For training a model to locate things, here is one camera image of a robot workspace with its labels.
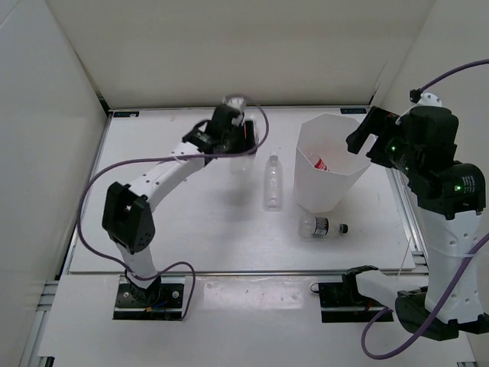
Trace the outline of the clear bottle blue orange label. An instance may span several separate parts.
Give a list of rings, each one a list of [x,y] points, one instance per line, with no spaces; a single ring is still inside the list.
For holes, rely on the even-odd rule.
[[[228,107],[240,112],[232,119],[231,154],[244,153],[257,144],[255,120],[253,115],[245,114],[246,102],[243,97],[226,96],[222,100]],[[251,177],[254,154],[242,155],[230,160],[230,172],[234,179],[247,181]]]

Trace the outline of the clear bottle red cap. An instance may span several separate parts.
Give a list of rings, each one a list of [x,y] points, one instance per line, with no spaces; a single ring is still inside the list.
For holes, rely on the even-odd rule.
[[[308,153],[306,158],[315,169],[320,171],[329,171],[328,166],[325,164],[324,160],[318,153]]]

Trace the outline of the clear bottle black cap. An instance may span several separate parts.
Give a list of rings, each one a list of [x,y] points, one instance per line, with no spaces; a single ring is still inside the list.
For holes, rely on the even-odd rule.
[[[324,216],[303,215],[299,225],[299,234],[304,239],[333,239],[348,232],[346,223]]]

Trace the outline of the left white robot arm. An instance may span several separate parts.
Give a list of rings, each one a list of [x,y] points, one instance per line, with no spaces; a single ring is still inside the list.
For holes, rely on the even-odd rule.
[[[145,307],[157,304],[161,279],[150,243],[156,227],[153,212],[187,177],[204,168],[215,154],[238,154],[256,145],[254,123],[235,100],[216,107],[175,147],[171,161],[158,163],[130,183],[114,182],[107,190],[102,228],[117,245],[131,296]]]

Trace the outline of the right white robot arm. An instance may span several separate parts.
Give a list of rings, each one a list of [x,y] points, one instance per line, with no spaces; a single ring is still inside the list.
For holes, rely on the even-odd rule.
[[[406,331],[438,341],[488,331],[474,263],[486,182],[476,165],[455,159],[457,131],[458,118],[444,107],[416,106],[405,115],[374,107],[346,140],[357,154],[374,136],[371,162],[406,176],[425,225],[429,280],[425,287],[402,284],[364,265],[342,275],[343,296],[355,306],[376,300]]]

